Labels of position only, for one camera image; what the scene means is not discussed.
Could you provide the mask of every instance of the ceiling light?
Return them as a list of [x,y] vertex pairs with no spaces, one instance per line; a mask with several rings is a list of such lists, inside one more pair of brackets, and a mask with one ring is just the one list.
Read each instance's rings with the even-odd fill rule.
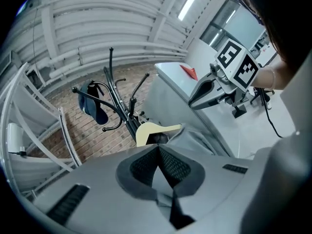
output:
[[218,36],[219,36],[219,33],[217,33],[216,36],[213,38],[213,40],[209,43],[209,46],[211,46],[215,42]]
[[226,20],[226,22],[225,22],[225,24],[227,24],[229,21],[230,21],[230,19],[232,18],[232,16],[234,15],[234,13],[236,12],[236,10],[234,10],[233,12],[232,12],[232,14],[229,16],[229,18]]
[[186,13],[189,11],[191,5],[193,4],[194,0],[187,0],[185,5],[183,6],[178,18],[182,21],[186,15]]

